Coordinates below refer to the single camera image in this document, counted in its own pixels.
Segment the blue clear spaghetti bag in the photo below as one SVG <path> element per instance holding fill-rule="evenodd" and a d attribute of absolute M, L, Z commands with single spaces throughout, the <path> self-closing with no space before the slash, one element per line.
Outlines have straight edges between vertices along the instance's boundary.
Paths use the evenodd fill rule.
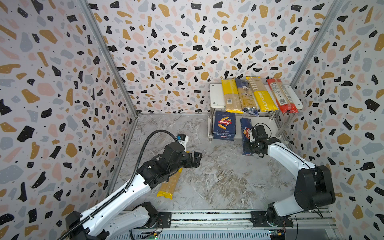
<path fill-rule="evenodd" d="M 247 80 L 235 79 L 242 111 L 253 116 L 258 116 L 259 111 L 253 92 Z"/>

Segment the yellow clear spaghetti package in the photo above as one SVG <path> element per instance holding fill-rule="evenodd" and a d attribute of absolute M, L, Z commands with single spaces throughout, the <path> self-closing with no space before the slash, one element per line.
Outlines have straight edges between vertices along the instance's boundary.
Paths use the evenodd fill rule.
<path fill-rule="evenodd" d="M 166 199 L 172 200 L 174 197 L 174 192 L 178 184 L 180 175 L 183 171 L 183 168 L 179 169 L 175 174 L 173 174 L 167 182 L 163 182 L 160 190 L 157 193 L 157 197 L 164 197 Z"/>

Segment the blue Barilla spaghetti box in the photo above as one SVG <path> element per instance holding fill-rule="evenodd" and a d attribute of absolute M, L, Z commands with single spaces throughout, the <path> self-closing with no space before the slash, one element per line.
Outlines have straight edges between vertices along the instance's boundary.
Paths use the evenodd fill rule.
<path fill-rule="evenodd" d="M 252 136 L 251 128 L 252 121 L 248 118 L 241 118 L 241 134 L 242 134 L 242 144 L 243 144 L 243 156 L 253 156 L 253 152 L 250 150 L 250 137 Z"/>

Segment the blue Barilla rigatoni box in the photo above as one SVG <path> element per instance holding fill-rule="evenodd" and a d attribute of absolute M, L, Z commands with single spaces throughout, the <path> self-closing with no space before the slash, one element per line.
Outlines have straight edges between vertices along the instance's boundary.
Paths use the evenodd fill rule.
<path fill-rule="evenodd" d="M 213 138 L 233 141 L 236 136 L 236 115 L 225 111 L 215 113 L 213 122 Z"/>

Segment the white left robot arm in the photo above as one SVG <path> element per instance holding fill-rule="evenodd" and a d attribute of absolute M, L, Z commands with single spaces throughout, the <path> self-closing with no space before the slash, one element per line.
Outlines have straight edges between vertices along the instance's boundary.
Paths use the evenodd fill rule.
<path fill-rule="evenodd" d="M 134 174 L 132 182 L 127 181 L 110 196 L 94 207 L 79 213 L 72 212 L 66 217 L 67 232 L 62 240 L 108 240 L 124 231 L 140 227 L 158 227 L 159 212 L 145 202 L 134 210 L 123 210 L 136 199 L 169 181 L 181 168 L 198 168 L 203 154 L 187 153 L 185 146 L 172 142 L 165 146 L 164 152 L 144 162 Z"/>

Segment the yellow Pastatime spaghetti package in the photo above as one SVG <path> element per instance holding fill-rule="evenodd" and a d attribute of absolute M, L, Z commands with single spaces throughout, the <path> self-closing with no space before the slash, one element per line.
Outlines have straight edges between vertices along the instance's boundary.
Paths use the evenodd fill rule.
<path fill-rule="evenodd" d="M 246 77 L 252 89 L 254 97 L 259 105 L 261 112 L 269 113 L 278 110 L 278 107 L 271 98 L 264 81 L 258 77 Z"/>

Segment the red spaghetti package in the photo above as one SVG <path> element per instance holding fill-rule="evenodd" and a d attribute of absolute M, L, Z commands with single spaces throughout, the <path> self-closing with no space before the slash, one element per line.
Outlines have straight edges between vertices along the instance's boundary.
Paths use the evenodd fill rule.
<path fill-rule="evenodd" d="M 267 83 L 274 93 L 275 100 L 278 104 L 280 111 L 290 114 L 298 114 L 299 110 L 295 105 L 292 96 L 289 94 L 288 89 L 284 86 L 280 79 L 267 79 Z"/>

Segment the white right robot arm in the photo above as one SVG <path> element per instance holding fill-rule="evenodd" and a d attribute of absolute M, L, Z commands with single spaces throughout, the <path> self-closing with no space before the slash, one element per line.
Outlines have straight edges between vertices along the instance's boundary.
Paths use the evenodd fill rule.
<path fill-rule="evenodd" d="M 246 146 L 251 153 L 278 161 L 296 180 L 290 197 L 269 204 L 266 212 L 268 222 L 335 203 L 332 175 L 326 166 L 317 166 L 301 158 L 278 138 L 270 137 L 262 125 L 251 127 L 248 134 Z"/>

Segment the yellow spaghetti package with barcode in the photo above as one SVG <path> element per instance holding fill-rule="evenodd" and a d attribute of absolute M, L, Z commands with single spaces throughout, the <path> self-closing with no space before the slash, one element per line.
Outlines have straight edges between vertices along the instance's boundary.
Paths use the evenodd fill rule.
<path fill-rule="evenodd" d="M 226 111 L 229 113 L 243 114 L 240 97 L 235 79 L 222 80 L 223 95 Z"/>

